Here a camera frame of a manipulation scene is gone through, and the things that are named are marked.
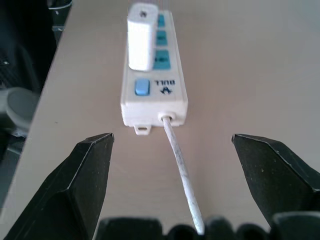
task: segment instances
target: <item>white power strip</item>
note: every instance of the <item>white power strip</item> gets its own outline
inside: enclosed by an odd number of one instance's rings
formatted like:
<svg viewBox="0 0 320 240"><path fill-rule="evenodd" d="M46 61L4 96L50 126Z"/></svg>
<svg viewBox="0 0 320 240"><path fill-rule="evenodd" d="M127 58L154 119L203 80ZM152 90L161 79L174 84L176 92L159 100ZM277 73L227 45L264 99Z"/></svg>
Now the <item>white power strip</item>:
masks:
<svg viewBox="0 0 320 240"><path fill-rule="evenodd" d="M179 55L172 13L159 11L155 58L151 71L132 70L128 45L124 60L121 112L124 125L137 135L148 135L152 126L163 127L170 117L172 126L185 123L188 97Z"/></svg>

